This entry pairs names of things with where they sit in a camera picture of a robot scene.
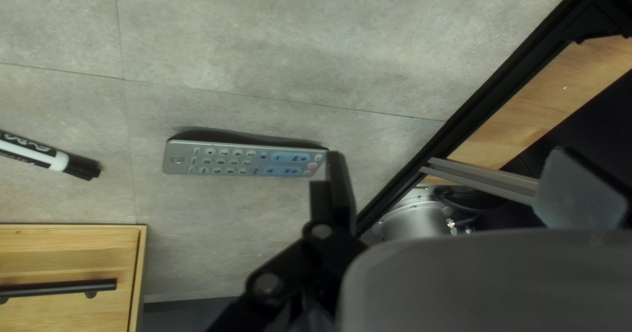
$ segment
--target floor tile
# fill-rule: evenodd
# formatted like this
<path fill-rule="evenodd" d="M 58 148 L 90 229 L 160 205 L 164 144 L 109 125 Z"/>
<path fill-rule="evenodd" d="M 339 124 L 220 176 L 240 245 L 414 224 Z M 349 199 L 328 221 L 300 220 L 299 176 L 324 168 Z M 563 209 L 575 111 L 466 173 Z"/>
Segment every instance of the floor tile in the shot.
<path fill-rule="evenodd" d="M 90 182 L 0 158 L 0 222 L 135 223 L 122 80 L 0 64 L 0 132 L 98 160 Z"/>
<path fill-rule="evenodd" d="M 309 216 L 306 178 L 163 174 L 172 135 L 204 127 L 320 142 L 346 156 L 362 207 L 442 125 L 134 82 L 126 94 L 152 301 L 238 295 L 247 274 L 297 239 Z M 323 178 L 321 170 L 316 179 Z"/>
<path fill-rule="evenodd" d="M 126 77 L 447 119 L 560 0 L 119 0 Z"/>
<path fill-rule="evenodd" d="M 0 0 L 0 63 L 122 77 L 116 0 Z"/>

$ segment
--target screw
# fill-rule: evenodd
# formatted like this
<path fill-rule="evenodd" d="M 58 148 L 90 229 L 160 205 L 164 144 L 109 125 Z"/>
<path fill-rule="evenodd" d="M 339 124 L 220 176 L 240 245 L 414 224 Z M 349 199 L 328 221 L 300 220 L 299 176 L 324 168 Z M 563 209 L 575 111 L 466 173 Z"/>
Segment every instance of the screw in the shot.
<path fill-rule="evenodd" d="M 255 292 L 259 295 L 272 295 L 278 292 L 283 281 L 273 272 L 265 272 L 255 280 Z"/>
<path fill-rule="evenodd" d="M 312 227 L 312 236 L 324 240 L 331 236 L 334 230 L 328 224 L 319 223 Z"/>

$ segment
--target black metal frame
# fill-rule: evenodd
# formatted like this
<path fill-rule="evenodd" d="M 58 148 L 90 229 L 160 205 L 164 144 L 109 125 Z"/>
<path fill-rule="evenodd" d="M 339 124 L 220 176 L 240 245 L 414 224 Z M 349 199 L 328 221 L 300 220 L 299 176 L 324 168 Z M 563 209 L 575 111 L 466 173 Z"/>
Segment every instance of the black metal frame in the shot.
<path fill-rule="evenodd" d="M 303 228 L 303 238 L 252 272 L 245 292 L 208 332 L 263 331 L 286 307 L 290 316 L 299 316 L 302 304 L 296 302 L 303 297 L 335 316 L 343 274 L 367 246 L 353 235 L 355 200 L 344 157 L 328 152 L 327 162 L 328 180 L 310 182 L 312 218 Z M 315 233 L 319 226 L 326 229 L 324 234 Z M 272 283 L 262 288 L 262 278 Z M 290 317 L 282 324 L 291 321 Z"/>
<path fill-rule="evenodd" d="M 356 217 L 362 236 L 425 174 L 430 158 L 446 158 L 571 42 L 632 36 L 632 0 L 563 0 L 446 124 Z"/>

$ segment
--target remote control button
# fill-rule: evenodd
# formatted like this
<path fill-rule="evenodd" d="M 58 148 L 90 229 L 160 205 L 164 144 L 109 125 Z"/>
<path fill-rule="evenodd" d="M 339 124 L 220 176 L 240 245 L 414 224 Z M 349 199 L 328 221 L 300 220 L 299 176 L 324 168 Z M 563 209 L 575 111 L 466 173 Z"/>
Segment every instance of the remote control button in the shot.
<path fill-rule="evenodd" d="M 273 162 L 279 163 L 305 163 L 312 158 L 307 153 L 290 153 L 290 152 L 278 152 L 270 157 Z"/>
<path fill-rule="evenodd" d="M 264 169 L 264 174 L 266 175 L 294 176 L 300 173 L 301 173 L 300 167 L 275 166 L 275 167 L 266 167 Z"/>

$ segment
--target black drawer handle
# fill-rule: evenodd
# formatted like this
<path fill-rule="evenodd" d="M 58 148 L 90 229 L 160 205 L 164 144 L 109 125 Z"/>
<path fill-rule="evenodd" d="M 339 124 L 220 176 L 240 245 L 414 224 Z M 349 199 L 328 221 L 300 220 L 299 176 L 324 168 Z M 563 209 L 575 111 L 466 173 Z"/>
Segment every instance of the black drawer handle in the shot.
<path fill-rule="evenodd" d="M 0 305 L 7 302 L 11 297 L 84 293 L 87 298 L 93 298 L 97 296 L 97 292 L 109 290 L 116 290 L 116 279 L 0 286 Z"/>

